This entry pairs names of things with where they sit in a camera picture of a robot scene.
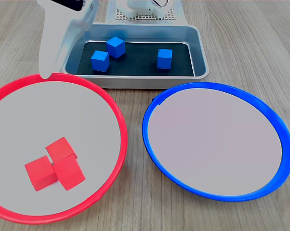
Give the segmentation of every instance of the blue cube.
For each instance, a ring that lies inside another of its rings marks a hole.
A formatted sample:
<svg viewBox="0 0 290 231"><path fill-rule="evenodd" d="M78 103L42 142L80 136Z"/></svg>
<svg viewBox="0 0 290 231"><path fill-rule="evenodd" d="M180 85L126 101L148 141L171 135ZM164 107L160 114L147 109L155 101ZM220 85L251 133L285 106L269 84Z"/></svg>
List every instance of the blue cube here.
<svg viewBox="0 0 290 231"><path fill-rule="evenodd" d="M107 52L114 58L118 58L125 53L125 42L117 37L106 42Z"/></svg>
<svg viewBox="0 0 290 231"><path fill-rule="evenodd" d="M172 61L173 50L159 49L157 68L159 69L170 69Z"/></svg>
<svg viewBox="0 0 290 231"><path fill-rule="evenodd" d="M104 51L95 51L91 57L94 71L106 72L110 65L110 56Z"/></svg>

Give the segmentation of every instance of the table surface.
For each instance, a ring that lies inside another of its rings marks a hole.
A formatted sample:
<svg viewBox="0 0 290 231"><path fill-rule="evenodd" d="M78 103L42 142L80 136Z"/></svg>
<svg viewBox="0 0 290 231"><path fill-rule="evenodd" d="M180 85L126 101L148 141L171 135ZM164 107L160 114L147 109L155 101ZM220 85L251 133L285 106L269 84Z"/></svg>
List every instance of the table surface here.
<svg viewBox="0 0 290 231"><path fill-rule="evenodd" d="M290 130L290 1L184 1L199 28L210 74L205 81L243 89L272 107ZM105 20L100 2L97 22ZM44 11L36 1L0 1L0 87L38 72ZM0 219L0 231L290 231L290 176L270 195L224 203L172 183L151 161L142 120L157 90L107 90L127 123L124 167L111 189L79 215L25 226Z"/></svg>

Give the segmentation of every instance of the red block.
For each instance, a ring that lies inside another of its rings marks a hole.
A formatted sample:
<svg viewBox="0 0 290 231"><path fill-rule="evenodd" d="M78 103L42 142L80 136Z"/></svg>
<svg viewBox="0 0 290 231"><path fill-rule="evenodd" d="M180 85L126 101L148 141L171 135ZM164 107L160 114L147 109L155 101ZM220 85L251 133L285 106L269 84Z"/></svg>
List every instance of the red block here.
<svg viewBox="0 0 290 231"><path fill-rule="evenodd" d="M73 155L54 164L58 180L66 190L72 189L85 180L81 168Z"/></svg>
<svg viewBox="0 0 290 231"><path fill-rule="evenodd" d="M77 158L77 155L74 153L65 137L60 138L45 149L49 153L54 164L62 161L70 155L74 155L74 157Z"/></svg>
<svg viewBox="0 0 290 231"><path fill-rule="evenodd" d="M44 189L58 180L46 155L26 164L25 168L36 191Z"/></svg>

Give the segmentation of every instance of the white robot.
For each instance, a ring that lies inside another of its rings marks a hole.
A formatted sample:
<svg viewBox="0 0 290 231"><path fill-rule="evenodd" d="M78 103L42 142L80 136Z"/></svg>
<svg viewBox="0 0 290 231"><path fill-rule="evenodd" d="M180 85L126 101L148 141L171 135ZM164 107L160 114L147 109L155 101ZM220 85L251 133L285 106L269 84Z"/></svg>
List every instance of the white robot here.
<svg viewBox="0 0 290 231"><path fill-rule="evenodd" d="M45 10L45 22L39 52L39 73L47 79L60 72L66 55L94 22L98 0L37 0ZM117 0L117 8L126 17L155 15L164 17L173 0Z"/></svg>

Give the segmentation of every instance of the metal tray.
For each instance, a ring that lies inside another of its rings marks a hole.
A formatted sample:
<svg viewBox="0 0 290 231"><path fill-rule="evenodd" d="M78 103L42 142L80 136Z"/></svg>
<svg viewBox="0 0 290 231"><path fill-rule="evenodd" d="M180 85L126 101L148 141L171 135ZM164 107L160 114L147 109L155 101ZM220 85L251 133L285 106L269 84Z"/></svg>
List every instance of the metal tray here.
<svg viewBox="0 0 290 231"><path fill-rule="evenodd" d="M122 38L127 43L183 43L189 50L193 76L78 75L85 44L93 41L106 42L113 36ZM178 84L198 81L206 77L209 70L199 31L194 26L93 23L90 30L71 49L62 72L86 78L102 88L168 89Z"/></svg>

